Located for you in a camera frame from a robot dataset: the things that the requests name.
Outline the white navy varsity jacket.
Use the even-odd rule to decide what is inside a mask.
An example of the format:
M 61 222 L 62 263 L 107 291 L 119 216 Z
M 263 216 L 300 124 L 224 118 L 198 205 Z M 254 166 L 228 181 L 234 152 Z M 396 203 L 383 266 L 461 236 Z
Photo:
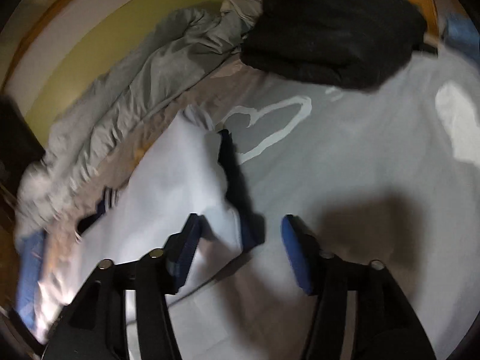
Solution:
M 128 263 L 164 245 L 182 230 L 190 214 L 204 216 L 209 227 L 185 284 L 168 296 L 168 302 L 186 297 L 264 240 L 229 132 L 216 132 L 210 115 L 197 106 L 176 114 L 145 153 L 116 204 L 82 235 L 74 289 L 103 258 Z

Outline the blue pillow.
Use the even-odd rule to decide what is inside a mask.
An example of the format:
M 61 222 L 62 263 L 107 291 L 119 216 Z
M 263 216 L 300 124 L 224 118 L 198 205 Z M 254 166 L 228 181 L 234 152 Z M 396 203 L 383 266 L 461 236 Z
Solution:
M 35 299 L 38 294 L 46 242 L 47 232 L 42 229 L 25 238 L 19 252 L 15 310 L 31 332 L 35 329 Z

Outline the grey heart print bedsheet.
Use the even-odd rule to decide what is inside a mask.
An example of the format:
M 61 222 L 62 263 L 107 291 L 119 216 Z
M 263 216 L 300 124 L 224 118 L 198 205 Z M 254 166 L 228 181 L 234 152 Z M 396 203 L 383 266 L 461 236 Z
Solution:
M 264 240 L 170 302 L 185 359 L 298 358 L 314 301 L 297 287 L 281 241 L 288 214 L 347 261 L 383 261 L 439 359 L 460 347 L 479 314 L 475 66 L 448 49 L 417 54 L 379 90 L 362 93 L 283 80 L 234 60 L 186 94 L 194 100 L 176 114 L 197 106 L 216 132 L 229 132 Z M 77 220 L 59 273 L 67 295 L 40 339 L 77 292 L 82 235 L 112 209 L 131 174 L 103 185 Z

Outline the black hanging garment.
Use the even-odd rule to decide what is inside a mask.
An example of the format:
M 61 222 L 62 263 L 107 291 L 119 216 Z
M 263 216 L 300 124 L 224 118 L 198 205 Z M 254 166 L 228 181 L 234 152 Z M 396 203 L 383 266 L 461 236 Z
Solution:
M 33 162 L 40 161 L 45 151 L 24 121 L 18 106 L 1 96 L 0 160 L 1 183 L 16 195 L 22 175 Z

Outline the light green duvet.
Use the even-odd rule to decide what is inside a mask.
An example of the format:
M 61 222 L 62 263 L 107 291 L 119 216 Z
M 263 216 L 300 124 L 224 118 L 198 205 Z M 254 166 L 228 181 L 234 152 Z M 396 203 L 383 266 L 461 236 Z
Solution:
M 17 244 L 58 216 L 99 164 L 140 124 L 216 70 L 262 12 L 260 0 L 174 10 L 139 46 L 96 78 L 49 129 L 46 152 L 24 172 Z

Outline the black fuzzy garment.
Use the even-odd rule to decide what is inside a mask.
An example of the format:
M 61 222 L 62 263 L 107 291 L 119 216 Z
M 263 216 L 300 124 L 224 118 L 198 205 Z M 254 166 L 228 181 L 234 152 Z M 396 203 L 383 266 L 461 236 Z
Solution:
M 262 0 L 240 59 L 289 80 L 371 90 L 422 49 L 426 30 L 407 0 Z

